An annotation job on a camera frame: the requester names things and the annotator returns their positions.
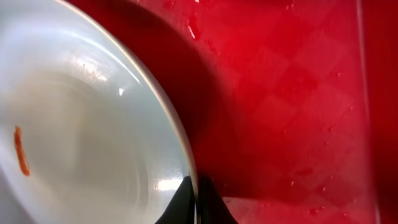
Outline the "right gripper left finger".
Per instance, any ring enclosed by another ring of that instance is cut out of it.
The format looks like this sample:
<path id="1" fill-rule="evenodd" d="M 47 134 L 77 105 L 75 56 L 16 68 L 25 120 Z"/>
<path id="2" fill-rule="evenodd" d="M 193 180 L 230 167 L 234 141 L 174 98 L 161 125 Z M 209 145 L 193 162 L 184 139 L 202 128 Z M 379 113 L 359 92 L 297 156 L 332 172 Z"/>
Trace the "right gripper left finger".
<path id="1" fill-rule="evenodd" d="M 155 224 L 194 224 L 194 219 L 195 196 L 192 180 L 189 176 L 186 176 L 183 178 L 165 212 Z"/>

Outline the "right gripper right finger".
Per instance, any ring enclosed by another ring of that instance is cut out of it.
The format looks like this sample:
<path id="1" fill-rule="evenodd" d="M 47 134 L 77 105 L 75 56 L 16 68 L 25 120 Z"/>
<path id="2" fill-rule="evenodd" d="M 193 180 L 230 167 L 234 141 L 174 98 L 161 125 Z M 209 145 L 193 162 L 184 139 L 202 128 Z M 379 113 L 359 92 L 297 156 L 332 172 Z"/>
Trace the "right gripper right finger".
<path id="1" fill-rule="evenodd" d="M 217 193 L 211 179 L 201 178 L 198 199 L 201 224 L 238 224 Z"/>

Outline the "white plate bottom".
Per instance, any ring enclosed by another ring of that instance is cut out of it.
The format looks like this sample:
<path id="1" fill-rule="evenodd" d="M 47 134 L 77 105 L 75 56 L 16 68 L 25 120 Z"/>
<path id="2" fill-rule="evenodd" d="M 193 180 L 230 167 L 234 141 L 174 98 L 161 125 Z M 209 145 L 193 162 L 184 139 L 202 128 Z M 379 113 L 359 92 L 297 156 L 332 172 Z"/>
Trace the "white plate bottom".
<path id="1" fill-rule="evenodd" d="M 184 128 L 134 54 L 66 1 L 1 2 L 2 223 L 155 223 L 186 176 L 196 196 Z"/>

